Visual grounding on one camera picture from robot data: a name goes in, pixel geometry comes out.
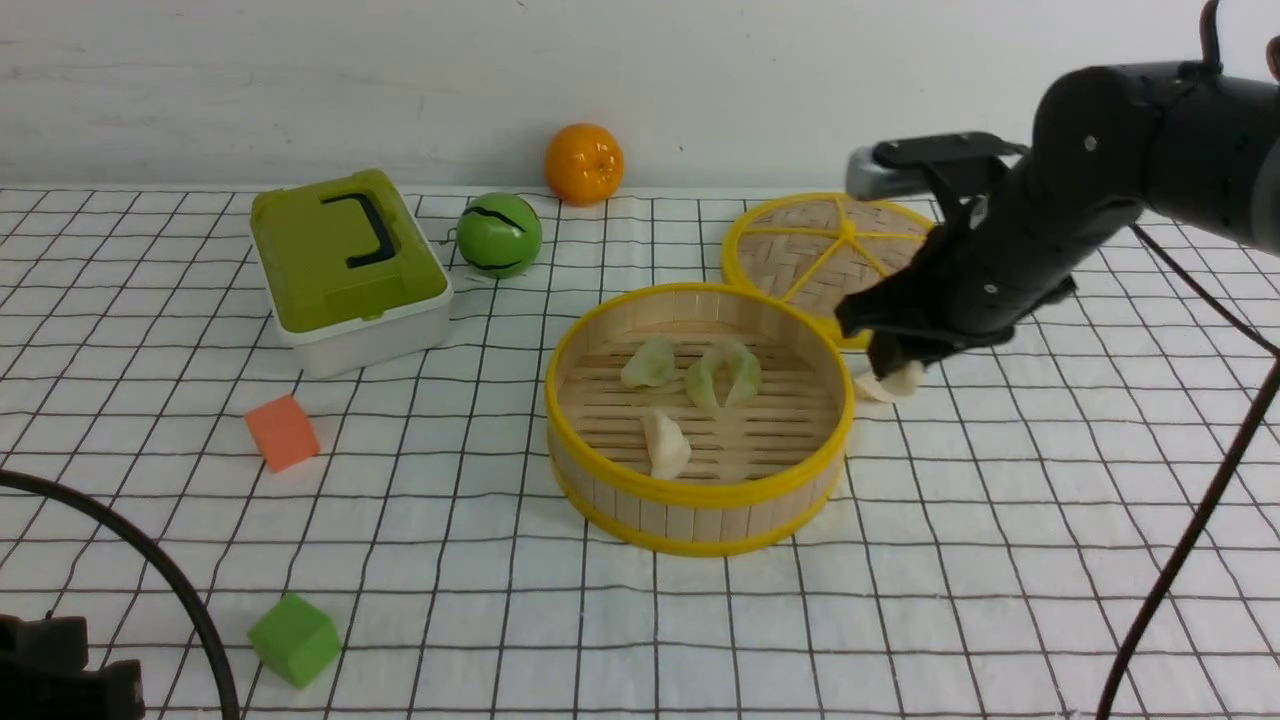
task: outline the orange cube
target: orange cube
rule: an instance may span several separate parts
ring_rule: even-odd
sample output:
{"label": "orange cube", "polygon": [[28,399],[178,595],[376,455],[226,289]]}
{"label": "orange cube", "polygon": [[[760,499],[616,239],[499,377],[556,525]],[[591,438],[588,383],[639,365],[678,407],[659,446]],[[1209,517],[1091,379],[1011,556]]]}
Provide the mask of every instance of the orange cube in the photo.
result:
{"label": "orange cube", "polygon": [[266,468],[279,473],[320,452],[311,419],[292,395],[278,397],[244,415],[248,432]]}

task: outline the foam block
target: foam block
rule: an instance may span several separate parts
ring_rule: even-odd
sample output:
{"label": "foam block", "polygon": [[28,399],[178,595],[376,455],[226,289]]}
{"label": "foam block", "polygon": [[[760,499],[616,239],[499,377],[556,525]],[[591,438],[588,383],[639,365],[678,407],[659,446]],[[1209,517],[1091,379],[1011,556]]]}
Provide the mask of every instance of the foam block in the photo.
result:
{"label": "foam block", "polygon": [[250,629],[248,639],[262,665],[300,689],[342,652],[333,619],[293,593]]}
{"label": "foam block", "polygon": [[244,415],[248,432],[266,468],[279,473],[320,452],[311,419],[292,395],[278,397]]}

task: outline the green cube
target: green cube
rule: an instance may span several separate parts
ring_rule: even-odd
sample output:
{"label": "green cube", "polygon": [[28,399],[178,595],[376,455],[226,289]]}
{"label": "green cube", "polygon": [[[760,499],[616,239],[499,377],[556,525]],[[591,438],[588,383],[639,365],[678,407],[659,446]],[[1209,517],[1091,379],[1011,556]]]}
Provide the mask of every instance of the green cube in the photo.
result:
{"label": "green cube", "polygon": [[248,639],[262,665],[300,689],[342,652],[333,619],[293,593],[253,625]]}

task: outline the green ball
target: green ball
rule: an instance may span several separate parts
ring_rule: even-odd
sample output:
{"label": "green ball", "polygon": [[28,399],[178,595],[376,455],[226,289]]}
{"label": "green ball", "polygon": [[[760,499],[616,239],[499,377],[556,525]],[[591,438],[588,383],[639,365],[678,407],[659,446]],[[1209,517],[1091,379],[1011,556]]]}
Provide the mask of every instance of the green ball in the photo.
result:
{"label": "green ball", "polygon": [[458,252],[468,265],[492,278],[511,278],[538,259],[543,224],[522,197],[490,192],[462,211],[457,241]]}

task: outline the bamboo steamer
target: bamboo steamer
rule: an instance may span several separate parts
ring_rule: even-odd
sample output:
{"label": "bamboo steamer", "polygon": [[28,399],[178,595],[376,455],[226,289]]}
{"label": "bamboo steamer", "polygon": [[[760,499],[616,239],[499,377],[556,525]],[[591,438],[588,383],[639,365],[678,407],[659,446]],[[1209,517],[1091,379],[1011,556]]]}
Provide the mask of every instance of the bamboo steamer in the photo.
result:
{"label": "bamboo steamer", "polygon": [[[676,382],[628,389],[621,370],[662,334],[677,347]],[[760,360],[751,401],[714,416],[689,401],[684,370],[739,340]],[[724,397],[728,379],[718,380]],[[806,524],[844,477],[854,389],[832,340],[785,302],[707,283],[655,286],[616,297],[564,334],[547,373],[550,461],[570,502],[632,544],[689,556],[748,552]],[[641,416],[676,420],[692,457],[676,480],[648,475]]]}

